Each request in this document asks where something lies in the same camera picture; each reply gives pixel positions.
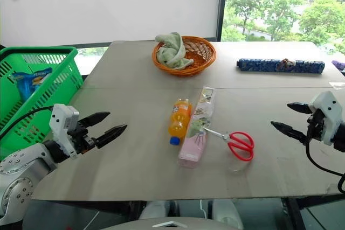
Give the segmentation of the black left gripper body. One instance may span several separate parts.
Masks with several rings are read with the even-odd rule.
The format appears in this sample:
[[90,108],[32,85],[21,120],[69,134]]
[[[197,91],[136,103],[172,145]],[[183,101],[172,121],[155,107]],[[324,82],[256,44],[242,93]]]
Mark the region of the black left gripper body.
[[84,154],[95,147],[95,139],[88,136],[87,128],[81,123],[67,132],[77,154]]

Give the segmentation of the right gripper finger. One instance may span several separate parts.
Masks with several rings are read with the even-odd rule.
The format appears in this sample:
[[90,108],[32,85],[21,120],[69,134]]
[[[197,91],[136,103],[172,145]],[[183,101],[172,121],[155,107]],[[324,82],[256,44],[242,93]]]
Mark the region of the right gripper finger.
[[300,131],[293,129],[291,126],[281,123],[281,122],[274,122],[271,121],[271,125],[276,128],[276,130],[280,131],[284,135],[298,140],[300,143],[305,144],[306,135]]
[[292,102],[288,103],[287,107],[297,111],[298,113],[303,113],[303,114],[312,114],[313,111],[310,109],[309,104],[307,103],[301,103],[301,102]]

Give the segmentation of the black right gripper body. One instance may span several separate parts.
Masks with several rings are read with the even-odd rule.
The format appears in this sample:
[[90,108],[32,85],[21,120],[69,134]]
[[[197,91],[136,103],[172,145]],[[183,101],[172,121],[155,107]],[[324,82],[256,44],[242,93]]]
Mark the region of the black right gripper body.
[[318,141],[322,140],[323,126],[325,115],[321,109],[317,109],[308,119],[308,129],[306,141],[310,142],[311,139]]

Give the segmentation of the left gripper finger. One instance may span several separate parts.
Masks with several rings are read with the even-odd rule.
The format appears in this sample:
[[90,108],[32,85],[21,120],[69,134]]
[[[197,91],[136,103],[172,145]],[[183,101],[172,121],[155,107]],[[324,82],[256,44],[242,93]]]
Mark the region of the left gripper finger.
[[112,127],[111,129],[107,130],[103,135],[94,139],[95,146],[98,149],[104,147],[108,143],[118,138],[126,130],[126,128],[126,124]]
[[109,114],[110,112],[108,111],[96,112],[90,116],[87,116],[79,120],[78,123],[85,128],[92,127],[104,120]]

